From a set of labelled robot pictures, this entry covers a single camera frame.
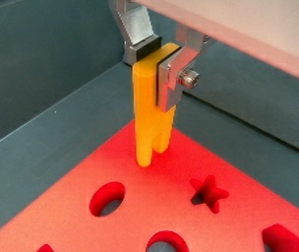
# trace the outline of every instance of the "hole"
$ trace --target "hole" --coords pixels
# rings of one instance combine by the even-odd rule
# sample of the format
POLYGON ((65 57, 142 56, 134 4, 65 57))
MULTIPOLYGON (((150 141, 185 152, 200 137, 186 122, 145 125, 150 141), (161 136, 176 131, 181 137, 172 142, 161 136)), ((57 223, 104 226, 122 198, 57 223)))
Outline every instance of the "hole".
POLYGON ((37 252, 53 252, 53 250, 47 244, 43 244, 37 252))
POLYGON ((108 216, 120 206, 124 198, 124 186, 118 182, 105 184, 94 193, 89 210, 94 217, 108 216))
POLYGON ((152 236, 152 238, 146 243, 145 251, 188 252, 188 249, 186 249, 186 243, 182 240, 182 238, 174 232, 165 230, 157 232, 152 236))
POLYGON ((158 241, 149 246, 146 252, 176 252, 176 249, 168 242, 158 241))
POLYGON ((215 176, 208 175, 203 181, 192 178, 189 184, 195 190, 191 198, 193 205, 205 204, 213 214, 219 213, 219 201, 228 197, 228 192, 216 186, 215 176))
POLYGON ((299 237, 280 224, 261 231, 264 251, 299 252, 299 237))

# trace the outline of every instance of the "metal bracket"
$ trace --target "metal bracket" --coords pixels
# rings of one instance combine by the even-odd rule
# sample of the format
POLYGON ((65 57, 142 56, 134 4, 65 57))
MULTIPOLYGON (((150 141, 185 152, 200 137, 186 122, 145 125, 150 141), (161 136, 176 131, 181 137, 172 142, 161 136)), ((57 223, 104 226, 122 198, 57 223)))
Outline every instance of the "metal bracket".
MULTIPOLYGON (((122 62, 133 65, 161 47, 161 37, 153 34, 146 8, 130 0, 109 0, 112 15, 122 39, 122 62)), ((184 87, 192 89, 199 74, 192 70, 193 59, 212 39, 199 31, 178 24, 177 41, 184 47, 158 66, 157 98, 158 108, 166 112, 180 101, 184 87)))
POLYGON ((153 34, 146 8, 129 0, 109 0, 112 15, 124 39, 122 62, 133 65, 161 47, 153 34))
POLYGON ((181 100, 184 87, 195 87, 199 74, 192 70, 193 59, 213 41, 181 24, 177 24, 176 40, 184 47, 158 66, 157 106, 164 112, 181 100))

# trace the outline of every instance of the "screw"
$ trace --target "screw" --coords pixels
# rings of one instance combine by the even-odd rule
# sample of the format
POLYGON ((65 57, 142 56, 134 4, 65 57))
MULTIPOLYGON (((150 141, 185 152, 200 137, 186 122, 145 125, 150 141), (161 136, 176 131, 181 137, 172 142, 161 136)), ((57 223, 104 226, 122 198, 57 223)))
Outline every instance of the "screw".
POLYGON ((191 90, 196 86, 197 79, 199 74, 192 70, 191 67, 185 67, 178 73, 177 83, 191 90))

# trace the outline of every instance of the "white panel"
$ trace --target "white panel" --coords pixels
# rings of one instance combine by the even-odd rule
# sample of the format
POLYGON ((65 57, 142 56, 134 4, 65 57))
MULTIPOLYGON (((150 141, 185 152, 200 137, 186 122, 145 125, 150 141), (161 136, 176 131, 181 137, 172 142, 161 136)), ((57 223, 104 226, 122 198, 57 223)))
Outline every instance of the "white panel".
POLYGON ((299 78, 299 0, 134 0, 299 78))

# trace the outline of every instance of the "shape sorter board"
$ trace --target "shape sorter board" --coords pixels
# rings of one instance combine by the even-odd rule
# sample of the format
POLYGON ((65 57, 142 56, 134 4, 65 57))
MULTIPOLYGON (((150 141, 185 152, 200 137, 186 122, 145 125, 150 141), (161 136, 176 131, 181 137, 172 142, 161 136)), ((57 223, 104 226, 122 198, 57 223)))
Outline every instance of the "shape sorter board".
POLYGON ((156 241, 184 252, 261 252, 263 241, 299 251, 299 209, 177 130, 140 168, 130 122, 0 229, 0 252, 138 252, 156 241), (189 181, 208 175, 228 192, 217 214, 189 201, 189 181))

